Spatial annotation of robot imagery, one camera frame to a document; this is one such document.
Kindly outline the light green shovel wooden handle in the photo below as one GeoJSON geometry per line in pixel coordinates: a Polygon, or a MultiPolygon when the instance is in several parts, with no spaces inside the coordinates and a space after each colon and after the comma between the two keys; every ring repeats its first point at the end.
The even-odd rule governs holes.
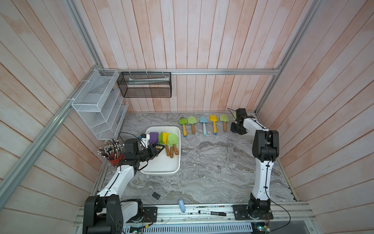
{"type": "Polygon", "coordinates": [[[226,132],[228,129],[229,117],[226,114],[220,116],[220,121],[223,123],[223,131],[226,132]]]}

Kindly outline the light blue shovel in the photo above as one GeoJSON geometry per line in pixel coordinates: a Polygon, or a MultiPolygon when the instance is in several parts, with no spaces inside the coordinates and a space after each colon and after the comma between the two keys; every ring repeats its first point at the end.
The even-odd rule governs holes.
{"type": "Polygon", "coordinates": [[[208,123],[207,117],[206,116],[201,116],[199,118],[199,122],[203,124],[203,135],[207,135],[207,130],[206,130],[206,124],[208,123]]]}

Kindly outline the olive green pointed shovel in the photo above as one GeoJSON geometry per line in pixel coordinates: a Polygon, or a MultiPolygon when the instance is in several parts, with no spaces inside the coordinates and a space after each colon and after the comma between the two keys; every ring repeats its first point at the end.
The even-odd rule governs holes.
{"type": "Polygon", "coordinates": [[[192,133],[195,135],[196,134],[196,129],[195,129],[195,124],[197,123],[196,117],[190,116],[188,117],[188,124],[191,125],[191,130],[192,133]]]}

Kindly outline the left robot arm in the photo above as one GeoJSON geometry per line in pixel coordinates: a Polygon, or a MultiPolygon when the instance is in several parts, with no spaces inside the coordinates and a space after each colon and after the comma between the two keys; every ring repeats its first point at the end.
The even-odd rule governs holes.
{"type": "Polygon", "coordinates": [[[86,199],[84,234],[121,234],[129,220],[143,221],[144,210],[140,199],[120,199],[136,172],[143,170],[140,164],[153,160],[164,149],[164,145],[146,145],[137,137],[126,140],[124,144],[117,139],[105,141],[105,146],[99,148],[98,153],[116,168],[116,173],[104,189],[86,199]]]}

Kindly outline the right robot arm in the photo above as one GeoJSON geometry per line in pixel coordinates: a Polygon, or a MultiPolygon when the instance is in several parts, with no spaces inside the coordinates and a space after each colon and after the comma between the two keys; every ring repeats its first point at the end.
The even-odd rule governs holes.
{"type": "Polygon", "coordinates": [[[233,133],[254,134],[252,155],[256,162],[256,176],[253,190],[247,206],[247,216],[259,219],[270,213],[270,178],[272,167],[280,154],[279,133],[271,130],[254,117],[250,117],[244,108],[235,111],[235,122],[231,124],[233,133]]]}

